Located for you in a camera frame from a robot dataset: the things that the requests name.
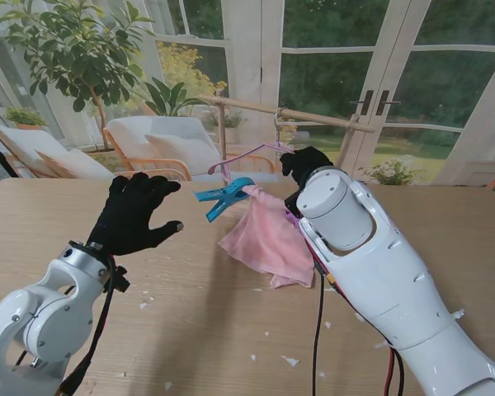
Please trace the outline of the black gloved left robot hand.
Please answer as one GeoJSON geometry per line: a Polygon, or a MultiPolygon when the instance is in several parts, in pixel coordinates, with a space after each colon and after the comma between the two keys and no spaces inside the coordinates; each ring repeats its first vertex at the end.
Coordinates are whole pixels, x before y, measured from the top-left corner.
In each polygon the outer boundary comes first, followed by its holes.
{"type": "Polygon", "coordinates": [[[112,256],[124,256],[155,248],[183,229],[183,223],[171,220],[151,229],[149,221],[164,199],[181,189],[177,181],[163,176],[149,177],[143,172],[131,178],[113,179],[103,211],[88,240],[112,256]]]}

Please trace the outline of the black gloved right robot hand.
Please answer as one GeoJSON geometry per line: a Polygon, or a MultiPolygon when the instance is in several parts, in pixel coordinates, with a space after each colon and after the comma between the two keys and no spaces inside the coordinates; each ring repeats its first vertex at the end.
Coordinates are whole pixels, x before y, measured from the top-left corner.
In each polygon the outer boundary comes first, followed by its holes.
{"type": "Polygon", "coordinates": [[[321,167],[332,167],[333,163],[320,150],[308,146],[293,153],[283,153],[280,157],[282,173],[291,175],[299,188],[303,188],[309,175],[321,167]]]}

